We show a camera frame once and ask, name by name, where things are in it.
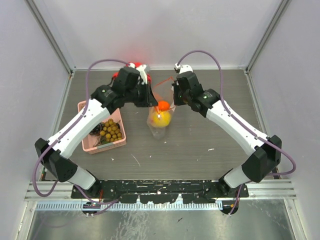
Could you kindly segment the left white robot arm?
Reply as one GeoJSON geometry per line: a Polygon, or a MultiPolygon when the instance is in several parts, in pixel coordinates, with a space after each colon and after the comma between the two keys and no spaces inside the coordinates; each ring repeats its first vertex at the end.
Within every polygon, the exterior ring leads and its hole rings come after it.
{"type": "Polygon", "coordinates": [[[148,81],[149,70],[146,64],[122,67],[113,84],[99,86],[89,96],[84,108],[65,127],[48,140],[39,138],[35,142],[42,165],[59,182],[70,182],[81,187],[88,198],[99,195],[98,179],[71,161],[70,157],[94,127],[126,103],[132,103],[138,108],[158,105],[148,81]]]}

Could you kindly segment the dark purple grape bunch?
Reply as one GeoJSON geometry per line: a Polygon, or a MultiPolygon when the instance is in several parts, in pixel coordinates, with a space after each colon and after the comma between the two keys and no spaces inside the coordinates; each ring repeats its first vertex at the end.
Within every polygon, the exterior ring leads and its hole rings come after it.
{"type": "Polygon", "coordinates": [[[103,122],[100,122],[94,129],[90,131],[91,136],[99,136],[100,132],[104,129],[105,125],[103,122]]]}

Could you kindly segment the orange fruit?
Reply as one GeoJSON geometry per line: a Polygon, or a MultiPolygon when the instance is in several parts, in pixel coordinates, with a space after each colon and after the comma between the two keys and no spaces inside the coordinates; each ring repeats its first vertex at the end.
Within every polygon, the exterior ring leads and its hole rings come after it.
{"type": "Polygon", "coordinates": [[[161,125],[161,115],[157,112],[151,113],[148,116],[148,123],[155,128],[159,128],[161,125]]]}

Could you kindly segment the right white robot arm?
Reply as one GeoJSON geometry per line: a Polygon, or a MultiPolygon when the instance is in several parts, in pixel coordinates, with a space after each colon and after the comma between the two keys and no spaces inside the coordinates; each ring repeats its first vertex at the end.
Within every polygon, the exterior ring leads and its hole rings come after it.
{"type": "Polygon", "coordinates": [[[194,72],[179,73],[172,87],[175,105],[188,105],[194,112],[217,124],[248,156],[242,165],[229,170],[218,180],[223,196],[231,197],[241,184],[259,183],[279,165],[281,139],[276,135],[269,137],[254,128],[222,101],[215,90],[203,90],[194,72]]]}

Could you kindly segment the clear zip top bag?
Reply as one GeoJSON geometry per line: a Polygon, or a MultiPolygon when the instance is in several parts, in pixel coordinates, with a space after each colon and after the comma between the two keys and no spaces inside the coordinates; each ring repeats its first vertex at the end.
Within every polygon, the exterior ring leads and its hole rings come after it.
{"type": "Polygon", "coordinates": [[[152,87],[153,95],[158,104],[149,108],[146,123],[153,137],[157,140],[165,137],[176,109],[173,83],[174,79],[171,76],[152,87]]]}

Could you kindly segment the orange persimmon with leaf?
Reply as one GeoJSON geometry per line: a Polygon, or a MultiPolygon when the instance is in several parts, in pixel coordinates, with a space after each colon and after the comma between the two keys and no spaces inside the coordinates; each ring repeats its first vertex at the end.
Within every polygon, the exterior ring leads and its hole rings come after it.
{"type": "Polygon", "coordinates": [[[168,111],[170,109],[171,105],[167,102],[167,101],[164,101],[164,100],[161,100],[158,102],[158,110],[163,112],[163,111],[168,111]]]}

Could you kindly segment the yellow pear fruit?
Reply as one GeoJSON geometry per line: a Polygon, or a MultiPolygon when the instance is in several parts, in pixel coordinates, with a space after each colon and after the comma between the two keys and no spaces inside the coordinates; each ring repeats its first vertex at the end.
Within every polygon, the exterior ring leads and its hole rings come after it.
{"type": "Polygon", "coordinates": [[[160,113],[158,113],[161,115],[161,123],[160,123],[160,128],[165,128],[167,127],[170,122],[171,122],[171,119],[172,119],[172,115],[170,112],[168,111],[162,111],[160,113]]]}

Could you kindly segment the pink perforated plastic basket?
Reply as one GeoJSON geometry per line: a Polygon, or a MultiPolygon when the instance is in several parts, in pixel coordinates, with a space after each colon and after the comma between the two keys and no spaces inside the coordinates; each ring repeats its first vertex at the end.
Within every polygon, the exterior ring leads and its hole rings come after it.
{"type": "Polygon", "coordinates": [[[101,141],[100,134],[91,135],[88,134],[81,142],[82,150],[88,154],[97,154],[103,151],[118,148],[127,144],[127,136],[123,124],[122,115],[120,109],[118,108],[111,116],[104,119],[102,122],[105,123],[109,119],[113,119],[119,126],[119,133],[121,133],[121,139],[115,140],[113,142],[101,141]]]}

